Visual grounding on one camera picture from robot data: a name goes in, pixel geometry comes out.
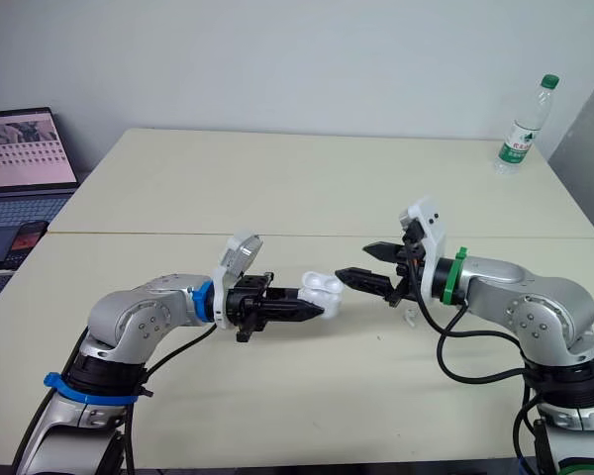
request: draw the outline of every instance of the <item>robotic arm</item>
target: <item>robotic arm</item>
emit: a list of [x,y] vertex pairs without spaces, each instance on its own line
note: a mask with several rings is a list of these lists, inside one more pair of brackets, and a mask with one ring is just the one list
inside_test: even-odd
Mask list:
[[[417,301],[425,313],[424,302],[440,299],[445,305],[465,306],[463,310],[513,333],[525,363],[521,374],[536,393],[530,407],[537,404],[541,415],[534,424],[540,472],[594,473],[594,301],[589,293],[570,280],[467,256],[465,248],[455,259],[444,257],[445,227],[428,198],[410,207],[400,221],[402,245],[376,242],[364,248],[396,264],[402,278],[396,287],[386,276],[354,267],[338,270],[337,276],[392,307],[407,299]],[[530,407],[516,420],[519,456],[519,417],[524,419]]]
[[14,472],[118,473],[130,435],[117,428],[139,395],[151,396],[143,387],[150,375],[146,363],[177,327],[236,327],[237,340],[248,341],[268,322],[303,322],[336,312],[340,297],[331,298],[325,289],[300,293],[270,287],[270,272],[245,275],[261,245],[256,235],[235,235],[213,279],[167,275],[101,299],[66,369],[45,379],[51,389],[18,449]]

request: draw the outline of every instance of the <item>laptop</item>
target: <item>laptop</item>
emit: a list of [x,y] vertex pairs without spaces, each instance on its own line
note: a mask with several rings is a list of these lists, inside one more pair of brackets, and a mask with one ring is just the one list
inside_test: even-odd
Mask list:
[[50,108],[0,112],[0,262],[23,223],[50,222],[77,189]]

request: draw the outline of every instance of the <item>blue ring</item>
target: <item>blue ring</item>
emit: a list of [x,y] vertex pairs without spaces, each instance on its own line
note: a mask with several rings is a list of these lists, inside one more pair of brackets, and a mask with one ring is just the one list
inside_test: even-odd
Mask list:
[[137,401],[139,396],[94,396],[92,394],[80,393],[69,388],[61,379],[59,373],[49,373],[44,378],[44,385],[55,388],[57,392],[71,401],[83,404],[96,404],[98,406],[127,406]]
[[208,280],[202,284],[198,290],[191,292],[191,300],[194,302],[196,316],[205,324],[212,322],[209,320],[209,317],[207,317],[207,313],[205,312],[205,302],[207,301],[209,289],[211,289],[213,285],[214,283],[211,280]]

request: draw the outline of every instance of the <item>white wall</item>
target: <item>white wall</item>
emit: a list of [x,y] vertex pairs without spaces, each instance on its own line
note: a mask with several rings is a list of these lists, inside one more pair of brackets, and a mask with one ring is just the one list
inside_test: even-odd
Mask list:
[[80,168],[132,126],[501,138],[547,72],[546,157],[594,89],[594,0],[0,0],[0,109],[50,105]]

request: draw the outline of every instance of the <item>green ring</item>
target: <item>green ring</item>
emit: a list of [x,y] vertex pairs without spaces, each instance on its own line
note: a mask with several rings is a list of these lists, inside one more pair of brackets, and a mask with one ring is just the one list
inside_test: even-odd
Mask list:
[[585,470],[585,471],[593,470],[594,471],[594,465],[590,465],[590,464],[569,465],[565,468],[562,468],[558,472],[558,475],[567,475],[569,473],[578,472],[579,470]]
[[466,247],[461,247],[455,255],[455,260],[453,261],[451,269],[448,271],[448,277],[446,278],[445,291],[443,292],[442,298],[443,304],[445,305],[451,305],[453,290],[455,289],[455,284],[457,284],[457,279],[459,279],[459,274],[462,271],[462,264],[464,263],[465,258]]

